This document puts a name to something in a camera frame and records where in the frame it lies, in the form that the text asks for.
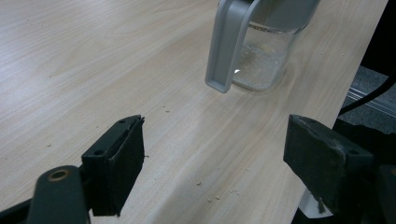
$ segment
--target jar handle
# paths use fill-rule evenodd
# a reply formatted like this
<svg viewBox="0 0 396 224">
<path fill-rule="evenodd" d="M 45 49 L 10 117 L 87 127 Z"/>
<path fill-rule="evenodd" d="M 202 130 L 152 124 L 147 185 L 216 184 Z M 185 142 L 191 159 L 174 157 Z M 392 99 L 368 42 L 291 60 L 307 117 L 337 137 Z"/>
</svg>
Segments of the jar handle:
<svg viewBox="0 0 396 224">
<path fill-rule="evenodd" d="M 222 93 L 231 87 L 250 18 L 261 0 L 221 0 L 215 18 L 205 82 Z"/>
</svg>

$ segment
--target light wood grain surface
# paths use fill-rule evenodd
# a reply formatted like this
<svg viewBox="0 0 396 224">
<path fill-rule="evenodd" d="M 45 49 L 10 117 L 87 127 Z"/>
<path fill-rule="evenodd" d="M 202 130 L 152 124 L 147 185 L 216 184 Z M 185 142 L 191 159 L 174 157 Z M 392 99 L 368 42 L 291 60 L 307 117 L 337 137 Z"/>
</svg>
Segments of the light wood grain surface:
<svg viewBox="0 0 396 224">
<path fill-rule="evenodd" d="M 290 223 L 288 115 L 332 126 L 386 0 L 321 1 L 268 91 L 204 83 L 217 0 L 0 1 L 0 209 L 118 119 L 146 117 L 121 217 L 93 223 Z"/>
</svg>

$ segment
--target dark floor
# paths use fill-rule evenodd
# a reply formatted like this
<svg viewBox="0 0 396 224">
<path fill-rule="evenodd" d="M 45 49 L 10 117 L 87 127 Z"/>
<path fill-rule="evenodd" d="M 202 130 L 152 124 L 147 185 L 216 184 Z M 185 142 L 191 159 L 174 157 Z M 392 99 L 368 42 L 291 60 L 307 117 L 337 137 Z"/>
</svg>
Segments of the dark floor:
<svg viewBox="0 0 396 224">
<path fill-rule="evenodd" d="M 344 101 L 348 105 L 379 87 L 388 77 L 360 67 Z M 340 116 L 339 119 L 353 125 L 364 125 L 382 133 L 396 133 L 396 86 L 372 102 Z"/>
</svg>

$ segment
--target black plastic part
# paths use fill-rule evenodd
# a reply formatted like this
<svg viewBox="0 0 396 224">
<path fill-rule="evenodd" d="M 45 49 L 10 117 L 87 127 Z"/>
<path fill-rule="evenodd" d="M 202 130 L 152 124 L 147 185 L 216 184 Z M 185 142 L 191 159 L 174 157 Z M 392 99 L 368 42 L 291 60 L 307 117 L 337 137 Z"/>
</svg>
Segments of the black plastic part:
<svg viewBox="0 0 396 224">
<path fill-rule="evenodd" d="M 290 115 L 284 161 L 319 201 L 339 213 L 357 210 L 357 179 L 373 155 L 313 119 Z"/>
<path fill-rule="evenodd" d="M 378 169 L 376 193 L 388 224 L 396 223 L 396 165 L 383 165 Z"/>
<path fill-rule="evenodd" d="M 0 213 L 0 223 L 26 223 L 31 200 L 18 203 Z"/>
<path fill-rule="evenodd" d="M 60 166 L 38 178 L 26 223 L 90 223 L 77 167 Z"/>
<path fill-rule="evenodd" d="M 140 116 L 119 120 L 82 155 L 87 201 L 95 216 L 120 215 L 145 157 L 143 122 Z"/>
</svg>

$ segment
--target black cable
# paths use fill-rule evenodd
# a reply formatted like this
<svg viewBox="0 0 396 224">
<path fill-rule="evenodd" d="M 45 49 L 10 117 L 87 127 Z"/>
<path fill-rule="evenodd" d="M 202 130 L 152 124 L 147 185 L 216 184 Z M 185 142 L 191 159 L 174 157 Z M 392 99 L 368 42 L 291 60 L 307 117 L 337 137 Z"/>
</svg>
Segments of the black cable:
<svg viewBox="0 0 396 224">
<path fill-rule="evenodd" d="M 392 72 L 390 73 L 388 79 L 377 89 L 374 91 L 370 92 L 363 98 L 359 99 L 358 101 L 344 106 L 341 110 L 338 116 L 345 114 L 346 112 L 355 109 L 356 107 L 359 107 L 361 105 L 364 105 L 372 100 L 374 100 L 376 97 L 380 96 L 384 92 L 388 91 L 395 83 L 396 83 L 396 75 L 395 75 L 396 67 L 393 68 Z"/>
</svg>

